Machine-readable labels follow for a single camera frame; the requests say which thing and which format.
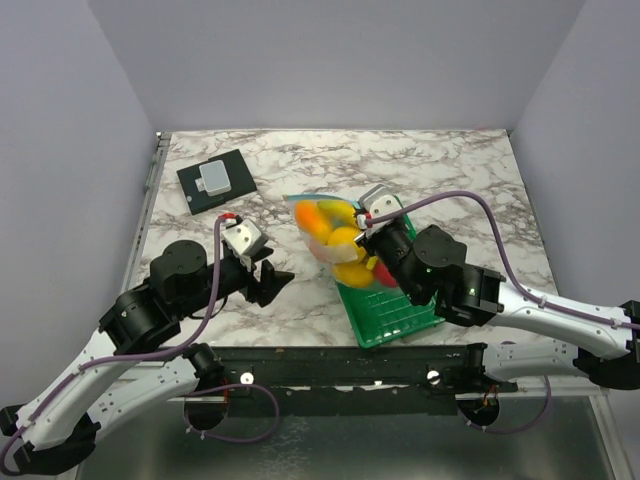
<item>screw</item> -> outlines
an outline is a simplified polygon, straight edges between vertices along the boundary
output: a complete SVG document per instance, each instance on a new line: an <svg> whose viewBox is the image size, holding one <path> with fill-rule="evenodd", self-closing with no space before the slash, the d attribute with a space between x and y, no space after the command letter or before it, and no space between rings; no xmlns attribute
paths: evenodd
<svg viewBox="0 0 640 480"><path fill-rule="evenodd" d="M437 370L429 370L427 372L427 381L431 385L437 385L440 383L440 372Z"/></svg>
<svg viewBox="0 0 640 480"><path fill-rule="evenodd" d="M240 383L243 383L245 385L252 384L253 383L253 374L251 372L244 372L240 376Z"/></svg>

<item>orange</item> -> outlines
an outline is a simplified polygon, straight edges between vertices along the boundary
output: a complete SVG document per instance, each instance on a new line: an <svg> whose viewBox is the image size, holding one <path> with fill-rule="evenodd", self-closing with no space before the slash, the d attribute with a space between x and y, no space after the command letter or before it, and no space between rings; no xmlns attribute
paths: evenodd
<svg viewBox="0 0 640 480"><path fill-rule="evenodd" d="M327 217L311 200L300 200L295 205L298 227L311 235L319 244L326 245L333 226Z"/></svg>

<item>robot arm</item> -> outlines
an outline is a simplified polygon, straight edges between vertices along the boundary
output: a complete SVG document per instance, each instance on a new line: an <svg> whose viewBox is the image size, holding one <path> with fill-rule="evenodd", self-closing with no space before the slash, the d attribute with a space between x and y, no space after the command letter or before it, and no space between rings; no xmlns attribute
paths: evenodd
<svg viewBox="0 0 640 480"><path fill-rule="evenodd" d="M82 352L42 394L26 405L0 411L3 434L23 441L14 454L19 473L66 471L84 460L96 441L140 410L189 393L200 381L210 386L222 380L221 366L207 345L165 351L159 350L161 345L180 332L179 323L186 316L207 305L210 313L211 300L240 291L247 301L263 307L294 277L276 272L264 260L273 250L265 246L267 237L253 222L229 215L216 222L217 228L223 222L223 258L218 254L219 261L207 265L206 251L198 243L180 240L169 245L151 262L149 277L118 297ZM262 260L258 280L254 271ZM168 362L158 373L107 391L128 369L151 360Z"/></svg>
<svg viewBox="0 0 640 480"><path fill-rule="evenodd" d="M481 203L492 223L509 279L465 263L467 247L435 225L410 238L402 214L450 196ZM456 325L504 326L555 340L532 345L488 346L485 374L496 381L526 375L588 376L600 386L640 388L637 330L640 304L602 307L544 294L517 283L508 264L495 220L484 201L469 192L441 194L403 209L379 185L359 200L357 242L377 256L414 305L435 296L435 314Z"/></svg>

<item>black pad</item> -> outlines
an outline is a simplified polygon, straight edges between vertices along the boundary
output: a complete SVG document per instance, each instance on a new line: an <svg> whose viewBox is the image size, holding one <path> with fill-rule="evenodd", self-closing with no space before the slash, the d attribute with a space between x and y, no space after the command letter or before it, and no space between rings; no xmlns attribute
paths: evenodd
<svg viewBox="0 0 640 480"><path fill-rule="evenodd" d="M200 178L200 165L215 162L216 160L222 160L224 163L227 175L229 176L229 182L231 183L231 190L210 197L206 191L198 190L196 180ZM206 162L178 170L177 173L191 215L205 212L234 198L255 192L258 189L240 150L232 150L231 152L212 157Z"/></svg>

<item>metal floor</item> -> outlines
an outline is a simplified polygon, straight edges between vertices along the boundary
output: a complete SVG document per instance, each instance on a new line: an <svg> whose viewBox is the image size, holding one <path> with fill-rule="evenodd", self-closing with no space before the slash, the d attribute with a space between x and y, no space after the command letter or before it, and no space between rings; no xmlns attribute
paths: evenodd
<svg viewBox="0 0 640 480"><path fill-rule="evenodd" d="M543 399L504 399L500 426L534 417ZM187 435L182 404L168 402L100 443L82 480L414 480L614 478L588 397L559 397L551 415L517 435L483 434L459 417L287 417L263 443L243 446ZM267 419L227 420L253 435Z"/></svg>

